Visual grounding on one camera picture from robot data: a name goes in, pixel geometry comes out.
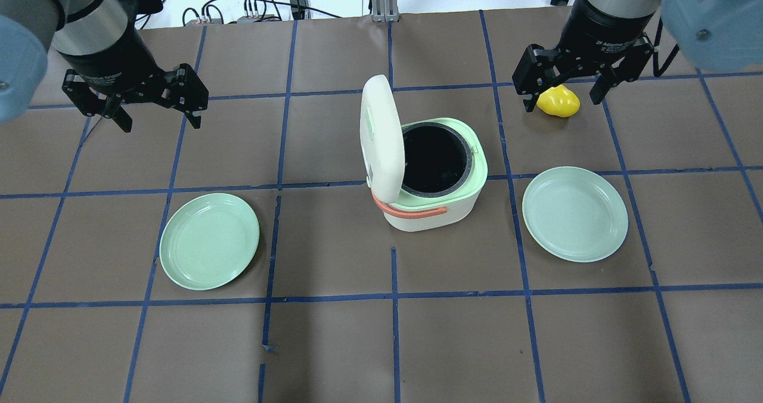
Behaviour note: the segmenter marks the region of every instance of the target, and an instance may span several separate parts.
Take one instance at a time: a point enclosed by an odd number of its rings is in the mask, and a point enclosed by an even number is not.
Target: mint green rim
[[[532,239],[571,262],[611,256],[628,232],[628,211],[618,191],[594,172],[573,166],[532,178],[522,215]]]
[[[162,269],[178,286],[215,289],[249,265],[259,243],[254,210],[232,194],[196,197],[172,215],[159,242]]]

